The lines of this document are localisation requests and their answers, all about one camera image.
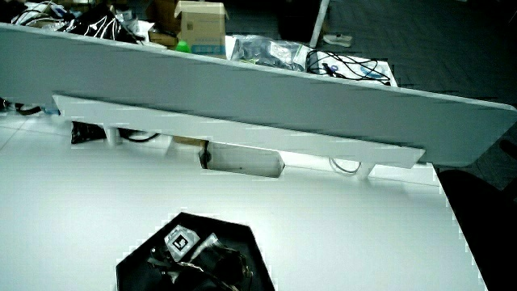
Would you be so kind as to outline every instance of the label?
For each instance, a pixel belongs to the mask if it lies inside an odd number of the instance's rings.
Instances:
[[[195,54],[206,54],[206,55],[226,54],[224,45],[194,44],[194,45],[192,45],[191,51],[192,51],[192,53],[195,53]]]
[[[174,261],[179,262],[199,240],[196,232],[178,225],[165,237],[165,244]]]

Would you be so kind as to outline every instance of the white desk divider panel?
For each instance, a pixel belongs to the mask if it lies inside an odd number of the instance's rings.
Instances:
[[[68,95],[424,149],[419,161],[438,166],[469,165],[517,121],[504,104],[7,23],[0,64],[11,102]]]
[[[358,175],[362,178],[365,178],[376,164],[409,169],[424,153],[424,150],[398,145],[329,137],[316,133],[300,133],[288,129],[216,120],[64,95],[54,95],[54,100],[64,118],[99,124],[107,130],[108,140],[116,136],[112,130],[125,128],[266,150],[341,158],[361,162]]]

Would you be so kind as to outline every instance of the desk surface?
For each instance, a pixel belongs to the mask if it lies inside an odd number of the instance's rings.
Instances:
[[[112,291],[116,264],[181,211],[250,226],[278,290],[485,288],[439,186],[208,171],[170,139],[71,145],[69,123],[20,118],[0,117],[2,290]]]

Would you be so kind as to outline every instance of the plastic bag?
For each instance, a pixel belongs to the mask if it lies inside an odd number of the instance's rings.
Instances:
[[[66,22],[60,21],[60,22],[56,22],[56,23],[52,23],[52,24],[45,24],[44,26],[41,27],[41,29],[46,29],[46,30],[56,32],[60,28],[64,27],[66,24],[67,24]]]
[[[105,5],[98,5],[82,14],[77,19],[58,29],[59,32],[69,32],[83,36],[93,36],[106,40],[118,40],[137,44],[137,38],[122,27],[113,13]]]
[[[133,14],[131,9],[127,7],[124,8],[123,10],[116,10],[115,18],[130,32],[139,32],[138,17]]]
[[[246,277],[251,276],[246,257],[222,244],[215,234],[210,234],[198,246],[189,263],[228,285],[240,286]]]
[[[305,72],[305,58],[310,49],[302,44],[264,36],[233,37],[236,40],[232,61]]]

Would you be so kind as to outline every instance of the green object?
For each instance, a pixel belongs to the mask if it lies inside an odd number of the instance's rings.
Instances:
[[[191,49],[188,47],[188,44],[185,40],[180,40],[178,45],[176,46],[176,50],[178,52],[190,53]]]

